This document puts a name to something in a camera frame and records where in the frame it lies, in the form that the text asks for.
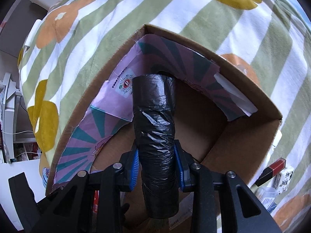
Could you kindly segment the white black patterned tissue pack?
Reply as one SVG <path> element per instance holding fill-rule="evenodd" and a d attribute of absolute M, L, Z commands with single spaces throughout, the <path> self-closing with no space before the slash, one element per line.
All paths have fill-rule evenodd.
<path fill-rule="evenodd" d="M 289 183 L 292 179 L 293 172 L 294 168 L 288 165 L 277 174 L 273 182 L 273 188 L 276 189 L 279 195 L 288 189 Z"/>

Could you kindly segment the black plastic bag roll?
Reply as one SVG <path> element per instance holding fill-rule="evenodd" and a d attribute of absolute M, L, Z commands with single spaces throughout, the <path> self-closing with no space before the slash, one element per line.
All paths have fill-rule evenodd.
<path fill-rule="evenodd" d="M 175 80 L 159 74 L 135 77 L 133 124 L 142 166 L 147 214 L 167 219 L 179 210 L 175 156 Z"/>

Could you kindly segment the white shelf unit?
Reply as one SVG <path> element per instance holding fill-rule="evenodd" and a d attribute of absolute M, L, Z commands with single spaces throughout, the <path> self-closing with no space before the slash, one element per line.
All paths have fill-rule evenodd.
<path fill-rule="evenodd" d="M 1 81 L 1 129 L 5 161 L 10 163 L 14 158 L 14 142 L 16 140 L 16 123 L 21 91 L 12 80 L 11 73 L 6 72 Z"/>

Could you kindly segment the striped floral blanket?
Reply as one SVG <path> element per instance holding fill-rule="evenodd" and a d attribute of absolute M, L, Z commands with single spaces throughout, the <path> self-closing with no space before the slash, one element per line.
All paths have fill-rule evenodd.
<path fill-rule="evenodd" d="M 306 219 L 310 29 L 287 0 L 60 0 L 33 25 L 18 69 L 47 193 L 130 149 L 132 81 L 166 72 L 183 149 L 250 187 L 284 158 L 292 178 L 272 217 L 283 232 Z"/>

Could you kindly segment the clear plastic swab box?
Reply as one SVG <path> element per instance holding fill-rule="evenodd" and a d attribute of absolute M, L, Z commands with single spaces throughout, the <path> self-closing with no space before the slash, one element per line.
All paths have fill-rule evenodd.
<path fill-rule="evenodd" d="M 259 187 L 255 193 L 258 200 L 268 210 L 278 196 L 278 191 L 273 187 Z"/>

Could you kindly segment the open cardboard box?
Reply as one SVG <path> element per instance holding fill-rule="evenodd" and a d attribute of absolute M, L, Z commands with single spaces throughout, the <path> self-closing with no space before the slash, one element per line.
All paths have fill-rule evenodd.
<path fill-rule="evenodd" d="M 61 135 L 36 232 L 280 232 L 250 190 L 282 115 L 239 69 L 144 25 L 83 94 Z"/>

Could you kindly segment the red black lipstick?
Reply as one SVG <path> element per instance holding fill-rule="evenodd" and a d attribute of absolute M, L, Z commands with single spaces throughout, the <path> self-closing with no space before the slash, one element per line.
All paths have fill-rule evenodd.
<path fill-rule="evenodd" d="M 260 187 L 264 183 L 271 180 L 274 176 L 279 174 L 286 167 L 286 160 L 284 158 L 279 158 L 274 163 L 266 167 L 259 178 L 256 180 L 255 185 Z"/>

